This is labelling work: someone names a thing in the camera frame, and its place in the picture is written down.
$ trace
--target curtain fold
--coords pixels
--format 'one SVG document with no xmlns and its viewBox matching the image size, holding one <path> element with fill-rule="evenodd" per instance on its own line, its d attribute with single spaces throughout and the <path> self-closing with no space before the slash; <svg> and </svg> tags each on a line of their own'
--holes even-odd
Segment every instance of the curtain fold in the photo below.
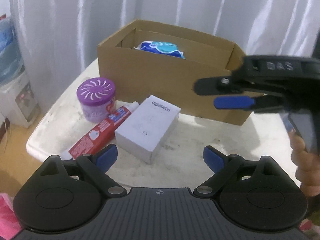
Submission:
<svg viewBox="0 0 320 240">
<path fill-rule="evenodd" d="M 46 112 L 97 57 L 97 44 L 136 18 L 235 41 L 247 54 L 310 56 L 320 0 L 11 0 L 25 68 Z"/>
</svg>

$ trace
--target purple lid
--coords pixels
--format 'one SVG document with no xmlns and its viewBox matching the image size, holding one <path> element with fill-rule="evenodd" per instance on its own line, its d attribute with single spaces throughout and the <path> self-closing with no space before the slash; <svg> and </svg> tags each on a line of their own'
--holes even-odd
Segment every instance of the purple lid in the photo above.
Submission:
<svg viewBox="0 0 320 240">
<path fill-rule="evenodd" d="M 110 101 L 116 92 L 115 84 L 106 78 L 91 78 L 84 81 L 77 89 L 77 97 L 81 104 L 99 106 Z"/>
</svg>

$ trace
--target white table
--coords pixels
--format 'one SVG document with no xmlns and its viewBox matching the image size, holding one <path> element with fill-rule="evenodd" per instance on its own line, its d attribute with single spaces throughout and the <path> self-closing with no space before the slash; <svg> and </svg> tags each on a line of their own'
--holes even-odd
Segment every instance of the white table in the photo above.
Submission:
<svg viewBox="0 0 320 240">
<path fill-rule="evenodd" d="M 97 76 L 96 59 L 67 88 L 32 133 L 26 146 L 30 155 L 42 162 L 50 155 L 59 155 L 95 126 L 84 119 L 76 89 L 83 81 Z M 296 166 L 290 160 L 289 138 L 278 114 L 252 113 L 242 126 L 180 114 L 177 127 L 153 164 L 148 165 L 118 147 L 118 160 L 107 174 L 127 189 L 138 186 L 193 190 L 212 176 L 203 161 L 206 145 L 247 160 L 269 155 L 299 183 L 294 176 Z"/>
</svg>

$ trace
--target human hand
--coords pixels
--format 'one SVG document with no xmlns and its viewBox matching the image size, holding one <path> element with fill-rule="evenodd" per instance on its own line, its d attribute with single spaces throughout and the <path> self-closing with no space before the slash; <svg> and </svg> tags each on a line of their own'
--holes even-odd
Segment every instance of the human hand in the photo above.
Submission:
<svg viewBox="0 0 320 240">
<path fill-rule="evenodd" d="M 306 152 L 303 139 L 294 134 L 289 134 L 292 148 L 291 160 L 298 166 L 296 178 L 301 181 L 300 189 L 306 196 L 320 194 L 320 156 Z"/>
</svg>

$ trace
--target pink fabric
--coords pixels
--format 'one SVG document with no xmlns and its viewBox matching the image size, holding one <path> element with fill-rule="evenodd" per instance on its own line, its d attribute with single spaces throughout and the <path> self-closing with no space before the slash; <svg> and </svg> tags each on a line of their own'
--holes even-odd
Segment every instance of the pink fabric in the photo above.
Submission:
<svg viewBox="0 0 320 240">
<path fill-rule="evenodd" d="M 10 240 L 20 232 L 21 226 L 13 212 L 8 194 L 0 194 L 0 236 Z"/>
</svg>

